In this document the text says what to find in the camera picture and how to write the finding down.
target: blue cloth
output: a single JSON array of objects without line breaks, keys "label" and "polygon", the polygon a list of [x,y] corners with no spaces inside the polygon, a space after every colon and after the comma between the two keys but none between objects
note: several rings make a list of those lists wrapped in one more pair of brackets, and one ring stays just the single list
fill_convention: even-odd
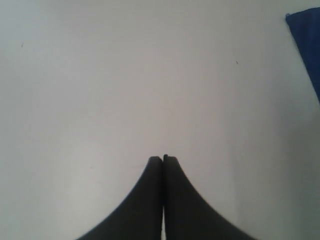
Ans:
[{"label": "blue cloth", "polygon": [[320,101],[320,7],[285,18]]}]

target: white surface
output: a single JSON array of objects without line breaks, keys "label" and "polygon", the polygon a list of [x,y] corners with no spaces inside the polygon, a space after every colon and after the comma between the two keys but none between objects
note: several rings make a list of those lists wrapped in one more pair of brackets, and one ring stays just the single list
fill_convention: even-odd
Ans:
[{"label": "white surface", "polygon": [[165,153],[251,235],[317,239],[320,108],[284,21],[317,4],[2,0],[0,239],[79,237]]}]

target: white floor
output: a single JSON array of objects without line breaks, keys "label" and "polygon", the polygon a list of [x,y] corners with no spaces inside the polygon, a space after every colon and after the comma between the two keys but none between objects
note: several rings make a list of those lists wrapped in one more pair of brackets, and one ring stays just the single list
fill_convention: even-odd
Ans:
[{"label": "white floor", "polygon": [[320,236],[320,0],[1,0],[0,239],[73,240],[152,155],[262,240]]}]

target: blue fabric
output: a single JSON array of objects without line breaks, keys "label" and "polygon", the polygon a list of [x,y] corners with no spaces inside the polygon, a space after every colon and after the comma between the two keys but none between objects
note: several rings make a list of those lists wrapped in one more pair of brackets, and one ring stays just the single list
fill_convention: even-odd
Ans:
[{"label": "blue fabric", "polygon": [[320,101],[320,7],[285,18]]}]

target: blue towel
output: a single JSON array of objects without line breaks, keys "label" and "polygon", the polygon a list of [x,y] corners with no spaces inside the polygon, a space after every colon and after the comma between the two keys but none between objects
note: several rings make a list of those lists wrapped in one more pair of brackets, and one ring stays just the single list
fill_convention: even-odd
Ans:
[{"label": "blue towel", "polygon": [[320,7],[285,18],[320,101]]}]

